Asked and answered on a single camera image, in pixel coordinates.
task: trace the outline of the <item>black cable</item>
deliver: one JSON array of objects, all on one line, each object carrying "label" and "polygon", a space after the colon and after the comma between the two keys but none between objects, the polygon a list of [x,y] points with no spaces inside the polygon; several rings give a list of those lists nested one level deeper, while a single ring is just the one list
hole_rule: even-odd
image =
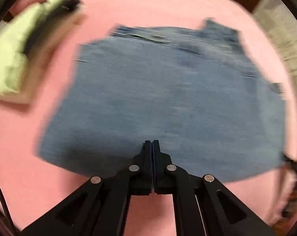
[{"label": "black cable", "polygon": [[2,205],[2,208],[3,208],[3,211],[4,211],[4,214],[6,216],[6,219],[7,219],[8,223],[9,223],[9,225],[11,226],[13,235],[14,236],[18,236],[18,232],[17,232],[17,230],[15,228],[15,225],[13,223],[12,217],[9,214],[9,209],[7,207],[7,204],[6,204],[6,201],[5,201],[5,198],[4,198],[4,195],[2,193],[1,188],[0,188],[0,202],[1,202],[1,205]]}]

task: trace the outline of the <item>denim shorts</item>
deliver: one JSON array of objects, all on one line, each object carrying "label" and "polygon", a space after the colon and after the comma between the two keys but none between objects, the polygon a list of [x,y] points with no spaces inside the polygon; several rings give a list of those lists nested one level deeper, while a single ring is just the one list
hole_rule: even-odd
[{"label": "denim shorts", "polygon": [[75,84],[40,157],[86,176],[114,176],[145,140],[190,174],[222,182],[279,165],[285,102],[246,57],[238,32],[120,26],[81,45]]}]

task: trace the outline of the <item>pink table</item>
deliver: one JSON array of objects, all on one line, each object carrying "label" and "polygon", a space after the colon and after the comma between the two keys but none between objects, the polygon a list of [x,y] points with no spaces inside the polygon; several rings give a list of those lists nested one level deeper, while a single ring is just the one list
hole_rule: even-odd
[{"label": "pink table", "polygon": [[[24,228],[79,187],[87,178],[36,157],[38,142],[73,81],[77,44],[104,38],[116,24],[198,29],[205,18],[240,30],[247,55],[287,100],[286,153],[297,159],[297,100],[283,63],[258,24],[230,0],[83,0],[87,20],[60,45],[38,97],[29,110],[0,102],[0,185],[12,218]],[[272,212],[278,170],[226,186],[262,219]],[[289,190],[291,176],[285,184]],[[172,197],[132,197],[125,235],[176,235]]]}]

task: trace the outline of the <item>round metal joint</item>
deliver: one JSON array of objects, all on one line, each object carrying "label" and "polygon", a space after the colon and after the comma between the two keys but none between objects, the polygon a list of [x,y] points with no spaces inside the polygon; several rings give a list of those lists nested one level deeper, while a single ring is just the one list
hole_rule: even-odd
[{"label": "round metal joint", "polygon": [[93,176],[91,178],[91,183],[93,184],[99,184],[102,181],[102,179],[99,176]]},{"label": "round metal joint", "polygon": [[169,164],[169,165],[167,166],[167,169],[168,169],[169,171],[175,171],[175,170],[177,169],[177,167],[176,167],[175,165]]},{"label": "round metal joint", "polygon": [[206,182],[213,182],[215,178],[212,175],[206,175],[204,179]]},{"label": "round metal joint", "polygon": [[138,171],[140,168],[138,165],[131,165],[129,167],[129,170],[132,171],[132,172],[135,172],[135,171]]}]

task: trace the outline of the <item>yellow-green fabric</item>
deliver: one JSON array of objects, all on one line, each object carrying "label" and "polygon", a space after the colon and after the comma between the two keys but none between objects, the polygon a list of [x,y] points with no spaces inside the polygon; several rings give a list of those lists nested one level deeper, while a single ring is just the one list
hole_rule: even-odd
[{"label": "yellow-green fabric", "polygon": [[25,43],[38,21],[42,21],[63,0],[47,0],[28,6],[0,31],[0,95],[20,91],[27,66]]}]

